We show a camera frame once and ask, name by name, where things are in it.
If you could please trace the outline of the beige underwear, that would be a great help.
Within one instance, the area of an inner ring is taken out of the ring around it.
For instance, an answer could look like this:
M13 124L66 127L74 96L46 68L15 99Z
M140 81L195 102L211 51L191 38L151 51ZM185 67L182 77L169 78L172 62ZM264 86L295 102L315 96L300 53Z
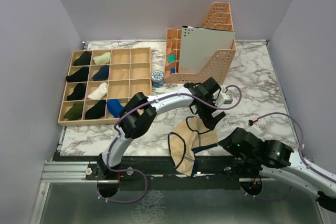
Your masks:
M167 136L174 169L178 173L193 177L197 172L195 154L217 146L217 142L216 130L206 128L196 116L187 117Z

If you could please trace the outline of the blue boxer underwear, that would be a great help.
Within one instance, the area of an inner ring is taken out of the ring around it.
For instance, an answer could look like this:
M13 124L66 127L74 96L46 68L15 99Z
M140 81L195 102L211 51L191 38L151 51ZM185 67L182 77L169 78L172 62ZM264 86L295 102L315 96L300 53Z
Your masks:
M117 99L111 99L107 101L107 109L109 113L114 117L118 118L119 113L122 111L123 106Z

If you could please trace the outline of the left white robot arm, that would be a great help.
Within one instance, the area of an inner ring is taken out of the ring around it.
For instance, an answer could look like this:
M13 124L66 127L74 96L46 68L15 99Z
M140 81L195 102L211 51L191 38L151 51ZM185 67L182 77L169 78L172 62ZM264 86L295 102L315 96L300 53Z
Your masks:
M215 79L210 77L203 83L189 82L166 94L145 96L143 92L136 93L119 113L119 120L114 125L116 136L107 150L98 156L99 175L104 179L112 178L130 143L143 136L162 113L194 106L206 128L213 130L226 115L223 112L226 109L215 103L214 93L220 94L221 90ZM222 112L213 116L217 110Z

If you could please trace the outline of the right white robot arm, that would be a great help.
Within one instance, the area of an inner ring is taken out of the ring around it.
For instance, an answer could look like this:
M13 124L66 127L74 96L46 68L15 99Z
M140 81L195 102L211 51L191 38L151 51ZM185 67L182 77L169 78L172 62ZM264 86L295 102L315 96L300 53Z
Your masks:
M335 174L301 158L298 150L278 140L261 140L239 127L218 145L243 162L246 177L260 175L302 189L322 208L335 212Z

